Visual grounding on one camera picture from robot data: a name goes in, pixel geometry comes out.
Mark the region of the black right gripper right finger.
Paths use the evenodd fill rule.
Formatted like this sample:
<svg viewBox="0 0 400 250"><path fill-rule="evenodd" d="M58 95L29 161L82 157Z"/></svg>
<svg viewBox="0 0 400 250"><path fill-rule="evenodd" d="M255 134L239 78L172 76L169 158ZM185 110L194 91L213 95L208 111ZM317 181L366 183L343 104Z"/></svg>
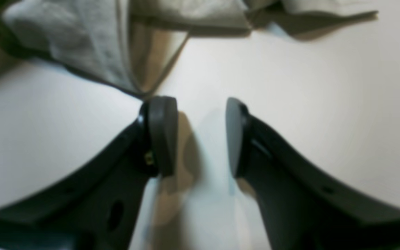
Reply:
<svg viewBox="0 0 400 250"><path fill-rule="evenodd" d="M330 176L237 98L225 111L230 171L255 192L273 250L400 250L400 207Z"/></svg>

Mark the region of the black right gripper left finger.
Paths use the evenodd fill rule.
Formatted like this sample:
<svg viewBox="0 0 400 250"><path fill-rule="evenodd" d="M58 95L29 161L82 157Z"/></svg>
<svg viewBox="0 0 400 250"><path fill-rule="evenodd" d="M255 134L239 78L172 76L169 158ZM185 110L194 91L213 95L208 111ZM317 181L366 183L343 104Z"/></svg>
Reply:
<svg viewBox="0 0 400 250"><path fill-rule="evenodd" d="M127 250L147 183L176 166L176 98L145 101L136 120L57 184L0 208L0 250Z"/></svg>

